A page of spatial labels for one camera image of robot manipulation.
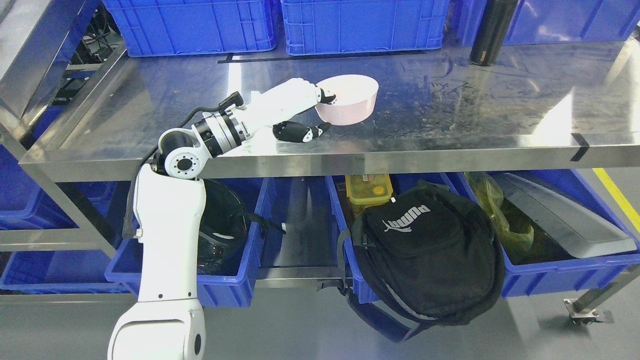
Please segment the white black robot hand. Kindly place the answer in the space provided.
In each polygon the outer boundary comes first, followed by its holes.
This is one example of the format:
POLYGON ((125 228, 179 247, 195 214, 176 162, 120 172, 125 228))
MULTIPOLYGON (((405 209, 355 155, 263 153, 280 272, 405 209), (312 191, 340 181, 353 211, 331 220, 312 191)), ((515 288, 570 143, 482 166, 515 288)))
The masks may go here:
POLYGON ((244 109, 231 110, 231 120, 238 124, 236 132, 247 141, 258 129, 270 127, 279 141, 306 143, 320 137, 329 124, 304 125, 292 119, 318 104, 333 105, 336 94, 302 78, 292 78, 268 89, 252 99, 244 109))

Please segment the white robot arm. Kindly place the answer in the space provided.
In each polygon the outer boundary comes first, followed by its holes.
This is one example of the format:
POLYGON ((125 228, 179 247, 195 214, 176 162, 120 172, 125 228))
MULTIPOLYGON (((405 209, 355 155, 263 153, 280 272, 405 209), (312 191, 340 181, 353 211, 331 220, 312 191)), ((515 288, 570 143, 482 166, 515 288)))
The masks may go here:
POLYGON ((197 108, 190 129, 166 130, 131 180, 125 238, 142 244, 137 302, 114 326, 109 360, 201 360, 206 322, 197 292, 197 248, 206 162, 251 138, 231 111, 197 108))

